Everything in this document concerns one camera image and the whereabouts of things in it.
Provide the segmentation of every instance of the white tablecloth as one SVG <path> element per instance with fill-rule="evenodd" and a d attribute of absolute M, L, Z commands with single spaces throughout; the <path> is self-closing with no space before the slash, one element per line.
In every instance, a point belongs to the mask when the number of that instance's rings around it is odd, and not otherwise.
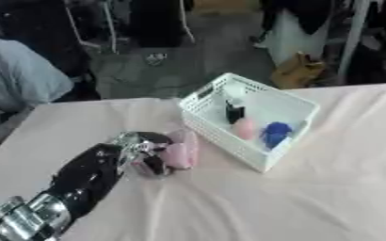
<path fill-rule="evenodd" d="M 386 241 L 386 85 L 296 90 L 314 125 L 266 175 L 201 141 L 201 162 L 163 180 L 122 179 L 64 241 Z M 0 203 L 121 130 L 181 125 L 176 101 L 49 104 L 0 147 Z"/>

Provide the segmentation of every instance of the gray shirt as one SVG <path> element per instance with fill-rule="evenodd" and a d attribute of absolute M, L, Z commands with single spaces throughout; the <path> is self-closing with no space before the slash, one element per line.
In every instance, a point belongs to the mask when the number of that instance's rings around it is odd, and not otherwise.
<path fill-rule="evenodd" d="M 0 121 L 0 142 L 35 106 L 51 103 L 72 87 L 72 81 L 42 56 L 18 41 L 0 40 L 0 116 L 16 113 Z"/>

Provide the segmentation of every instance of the robotic arm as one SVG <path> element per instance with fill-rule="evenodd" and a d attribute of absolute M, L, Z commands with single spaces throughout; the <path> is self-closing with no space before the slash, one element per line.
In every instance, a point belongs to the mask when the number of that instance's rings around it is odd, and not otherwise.
<path fill-rule="evenodd" d="M 152 173 L 166 174 L 156 154 L 170 144 L 169 137 L 156 133 L 122 133 L 81 153 L 33 200 L 12 197 L 0 206 L 0 241 L 57 241 L 107 195 L 132 162 L 142 158 Z"/>

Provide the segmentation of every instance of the basket handle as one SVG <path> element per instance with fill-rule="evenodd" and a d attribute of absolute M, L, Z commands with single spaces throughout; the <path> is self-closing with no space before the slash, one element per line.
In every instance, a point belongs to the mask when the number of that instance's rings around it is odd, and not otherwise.
<path fill-rule="evenodd" d="M 199 89 L 196 94 L 198 95 L 198 100 L 205 98 L 206 96 L 210 95 L 212 92 L 214 92 L 214 84 L 209 83 L 206 86 Z"/>

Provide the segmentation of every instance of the pink ball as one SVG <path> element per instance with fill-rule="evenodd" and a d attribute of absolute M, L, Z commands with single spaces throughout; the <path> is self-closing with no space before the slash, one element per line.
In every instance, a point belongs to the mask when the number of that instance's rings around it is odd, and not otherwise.
<path fill-rule="evenodd" d="M 252 139 L 254 134 L 254 123 L 248 118 L 240 119 L 233 125 L 233 131 L 242 139 Z"/>

